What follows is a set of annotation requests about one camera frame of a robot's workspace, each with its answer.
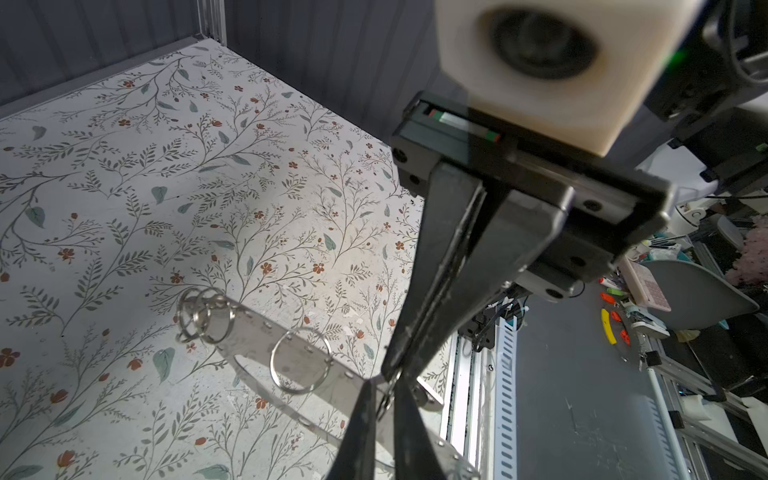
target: floral pattern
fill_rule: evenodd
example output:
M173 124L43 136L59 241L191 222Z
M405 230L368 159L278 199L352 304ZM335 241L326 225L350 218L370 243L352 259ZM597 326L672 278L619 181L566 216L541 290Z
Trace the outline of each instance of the floral pattern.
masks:
M376 374L422 209L388 147L205 40L1 120L0 148L0 478L324 475L334 449L173 311L215 286Z

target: green light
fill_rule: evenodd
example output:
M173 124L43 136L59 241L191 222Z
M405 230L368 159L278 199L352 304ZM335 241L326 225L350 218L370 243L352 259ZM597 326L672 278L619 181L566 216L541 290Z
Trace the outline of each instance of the green light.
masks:
M683 61L685 61L687 56L688 52L685 50L678 50L674 52L667 62L667 68L677 67L679 64L683 63Z

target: camera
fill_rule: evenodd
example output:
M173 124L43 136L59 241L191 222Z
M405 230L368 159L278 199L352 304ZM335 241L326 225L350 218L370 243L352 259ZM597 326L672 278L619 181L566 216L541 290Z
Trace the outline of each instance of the camera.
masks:
M702 5L610 3L436 0L440 65L470 107L603 156Z

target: metal frame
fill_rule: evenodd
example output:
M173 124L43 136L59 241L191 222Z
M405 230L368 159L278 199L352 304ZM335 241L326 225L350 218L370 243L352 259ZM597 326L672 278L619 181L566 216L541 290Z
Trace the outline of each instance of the metal frame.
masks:
M670 435L670 442L677 440L675 444L678 445L677 448L682 451L683 456L687 460L684 469L678 466L678 470L681 471L682 475L687 477L690 472L696 476L697 480L710 480L710 474L707 471L707 465L701 453L701 444L755 475L768 479L768 458L758 455L697 420L683 415L679 394L677 393L677 384L701 395L711 395L715 392L712 382L667 357L661 342L656 339L646 339L643 342L642 349L644 352L655 350L659 353L661 364L653 366L648 370L652 383L657 379L657 373L661 377L657 380L657 384L660 386L660 398L657 399L660 409L664 411L677 410L683 416L684 427L674 430L674 436ZM726 392L726 401L720 402L720 405L728 412L750 422L746 406L733 393Z

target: pink fluffy object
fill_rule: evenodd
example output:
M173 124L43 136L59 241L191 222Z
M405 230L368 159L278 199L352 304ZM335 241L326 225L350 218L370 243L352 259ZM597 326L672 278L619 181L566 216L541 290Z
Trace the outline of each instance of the pink fluffy object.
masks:
M768 215L753 217L755 227L744 238L741 258L725 274L732 285L754 285L768 281Z

